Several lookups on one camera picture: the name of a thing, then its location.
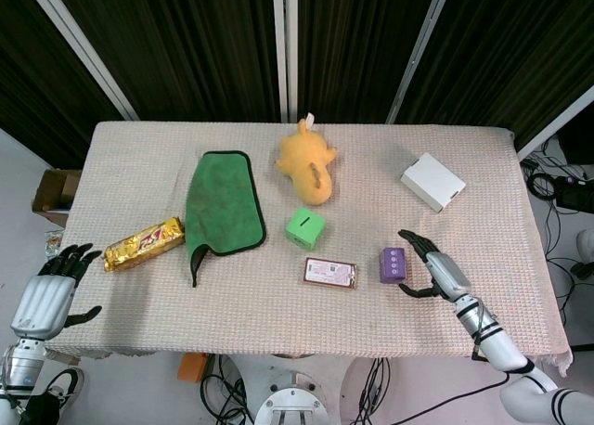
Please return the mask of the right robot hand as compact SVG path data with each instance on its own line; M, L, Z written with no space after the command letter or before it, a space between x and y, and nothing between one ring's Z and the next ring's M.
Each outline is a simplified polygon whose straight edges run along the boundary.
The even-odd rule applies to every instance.
M471 282L454 260L440 252L430 239L405 229L399 230L398 235L413 247L432 277L432 285L421 290L399 284L399 289L406 295L416 299L441 296L454 303L457 299L471 293Z

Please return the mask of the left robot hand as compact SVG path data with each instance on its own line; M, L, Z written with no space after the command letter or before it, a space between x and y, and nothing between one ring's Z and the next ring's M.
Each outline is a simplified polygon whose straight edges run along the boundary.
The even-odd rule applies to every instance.
M73 315L71 304L89 265L101 255L90 243L72 244L50 258L27 283L11 329L21 339L49 341L65 328L93 320L100 305Z

